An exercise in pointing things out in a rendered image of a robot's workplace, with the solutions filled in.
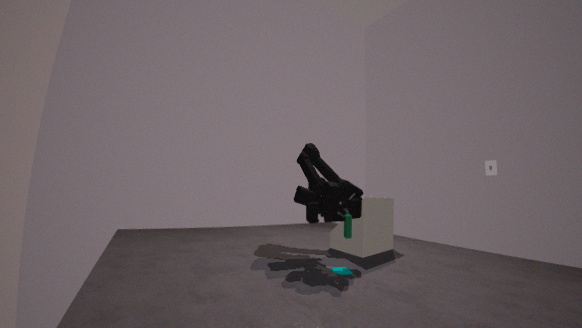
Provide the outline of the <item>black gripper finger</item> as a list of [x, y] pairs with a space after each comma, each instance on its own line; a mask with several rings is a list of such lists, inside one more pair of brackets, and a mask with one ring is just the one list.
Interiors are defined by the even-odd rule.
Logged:
[[325, 222], [345, 221], [345, 217], [343, 214], [336, 210], [333, 203], [325, 204], [324, 221]]
[[341, 214], [349, 214], [349, 203], [348, 202], [343, 202], [340, 208], [340, 213]]

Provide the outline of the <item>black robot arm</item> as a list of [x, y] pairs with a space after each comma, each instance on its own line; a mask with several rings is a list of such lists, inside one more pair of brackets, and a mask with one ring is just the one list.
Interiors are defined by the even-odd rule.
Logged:
[[[312, 143], [307, 143], [297, 158], [307, 180], [308, 189], [298, 186], [294, 202], [307, 206], [308, 203], [325, 202], [326, 199], [340, 200], [341, 203], [350, 199], [362, 200], [363, 191], [341, 179], [320, 157], [319, 150]], [[326, 178], [321, 178], [315, 168]]]

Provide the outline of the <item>cyan flat circle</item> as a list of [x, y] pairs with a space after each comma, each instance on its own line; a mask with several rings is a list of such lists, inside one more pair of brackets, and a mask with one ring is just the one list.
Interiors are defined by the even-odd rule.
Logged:
[[341, 274], [341, 275], [350, 275], [353, 273], [351, 269], [336, 267], [332, 269], [333, 273]]

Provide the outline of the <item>dark green post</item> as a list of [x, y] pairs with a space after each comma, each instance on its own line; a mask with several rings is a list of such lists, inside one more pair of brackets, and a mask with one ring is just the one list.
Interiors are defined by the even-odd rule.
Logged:
[[352, 238], [352, 215], [344, 214], [344, 238]]

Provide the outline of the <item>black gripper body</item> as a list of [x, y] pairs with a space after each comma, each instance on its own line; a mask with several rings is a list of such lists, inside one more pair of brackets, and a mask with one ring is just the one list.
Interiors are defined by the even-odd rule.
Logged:
[[[352, 215], [352, 219], [360, 218], [362, 213], [362, 201], [358, 199], [352, 199], [347, 201], [349, 203], [349, 214]], [[308, 203], [306, 206], [306, 220], [310, 223], [319, 222], [318, 215], [324, 217], [325, 204], [333, 203], [336, 210], [340, 212], [340, 200], [326, 199], [325, 202], [321, 200], [319, 202]], [[318, 210], [319, 208], [319, 210]]]

